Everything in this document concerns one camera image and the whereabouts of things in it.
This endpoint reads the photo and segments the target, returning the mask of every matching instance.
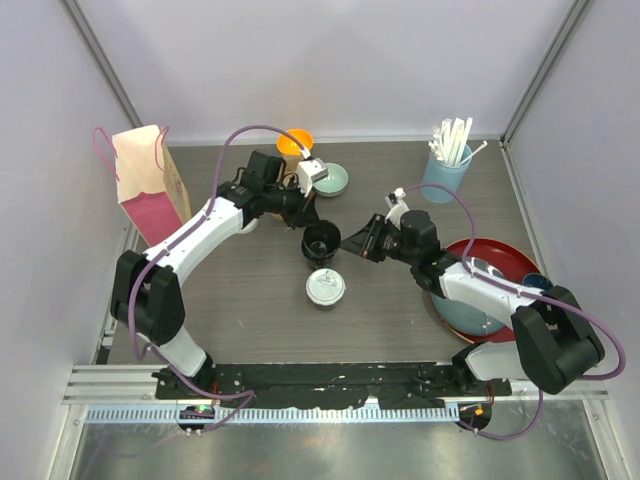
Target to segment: orange cup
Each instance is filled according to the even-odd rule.
[[[288,133],[293,135],[296,139],[300,141],[305,147],[309,150],[313,147],[313,136],[306,130],[301,128],[292,128],[291,130],[287,130]],[[278,147],[278,151],[282,155],[300,155],[300,148],[296,145],[296,142],[291,140],[289,137],[285,137],[284,135],[280,135],[278,137],[278,142],[276,143]]]

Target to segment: blue plastic cup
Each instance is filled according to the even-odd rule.
[[[465,145],[461,160],[464,160],[469,155],[471,155],[471,148],[469,145]],[[473,158],[464,165],[451,167],[444,162],[438,161],[433,152],[431,152],[427,161],[427,168],[424,169],[422,183],[438,183],[457,192],[460,182],[462,182],[462,177],[464,177],[464,172],[467,171],[472,161]],[[422,187],[420,191],[427,200],[435,203],[447,203],[453,200],[453,196],[450,193],[436,187]]]

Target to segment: teal bowl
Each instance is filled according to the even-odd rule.
[[[500,270],[484,260],[471,257],[470,261],[477,269],[489,275],[504,278]],[[434,294],[431,294],[431,299],[440,316],[453,328],[467,335],[486,336],[504,328],[504,323],[466,303],[447,300]]]
[[[327,163],[327,175],[322,180],[315,182],[313,187],[317,190],[318,195],[323,197],[337,197],[347,188],[349,183],[349,174],[342,165],[337,163]]]

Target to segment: blue bowl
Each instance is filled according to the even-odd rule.
[[[504,278],[502,272],[484,260],[476,257],[472,257],[470,260],[479,270],[483,270],[499,278]],[[431,295],[431,299],[440,316],[459,332],[466,333],[467,335],[486,336],[492,335],[505,327],[505,324],[496,318],[466,303],[447,300],[433,294]]]

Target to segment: gray floor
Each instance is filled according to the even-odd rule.
[[[222,178],[232,178],[238,166],[246,165],[254,148],[232,147]],[[172,149],[194,211],[210,194],[218,151]],[[373,213],[388,211],[387,192],[420,182],[428,149],[422,142],[320,144],[314,154],[349,171],[347,191],[317,204],[320,215],[348,236]],[[497,142],[474,159],[460,193],[481,236],[532,257]],[[408,203],[431,214],[443,245],[468,236],[468,220],[454,202],[433,204],[415,193]],[[183,290],[186,325],[215,361],[446,360],[465,345],[443,326],[408,267],[392,260],[376,265],[339,252],[334,268],[346,280],[345,297],[332,311],[316,309],[305,294],[310,272],[300,253],[301,236],[301,230],[285,231],[283,223],[265,215],[255,232],[225,242],[188,279]],[[126,333],[118,329],[111,363],[134,361]]]
[[[521,430],[536,402],[494,405],[490,429]],[[525,437],[496,442],[453,423],[232,426],[173,438],[170,425],[86,425],[72,479],[605,479],[582,402],[547,402]]]

